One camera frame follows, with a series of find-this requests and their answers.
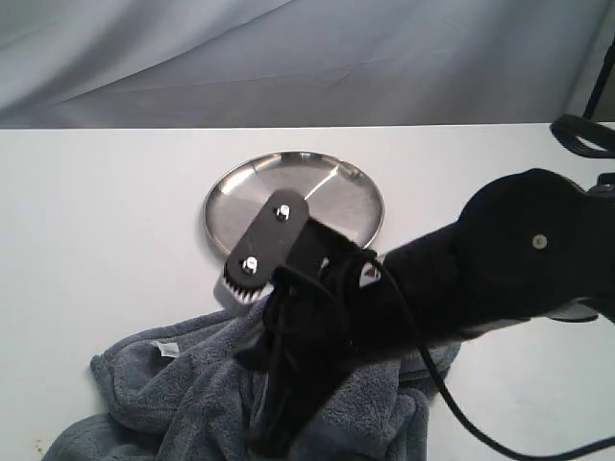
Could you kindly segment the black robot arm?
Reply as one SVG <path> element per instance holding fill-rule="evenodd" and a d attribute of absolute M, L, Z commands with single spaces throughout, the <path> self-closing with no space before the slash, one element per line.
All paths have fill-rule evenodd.
<path fill-rule="evenodd" d="M 228 256 L 216 298 L 256 330 L 235 360 L 265 373 L 248 436 L 279 458 L 351 373 L 538 317 L 614 315 L 614 177 L 582 189 L 531 169 L 479 190 L 450 225 L 377 256 L 273 193 Z"/>

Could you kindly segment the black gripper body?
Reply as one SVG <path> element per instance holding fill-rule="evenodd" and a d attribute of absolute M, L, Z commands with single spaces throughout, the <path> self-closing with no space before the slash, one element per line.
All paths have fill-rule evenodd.
<path fill-rule="evenodd" d="M 234 317 L 354 302 L 380 281 L 376 255 L 311 216 L 297 192 L 274 192 L 227 256 L 214 298 Z"/>

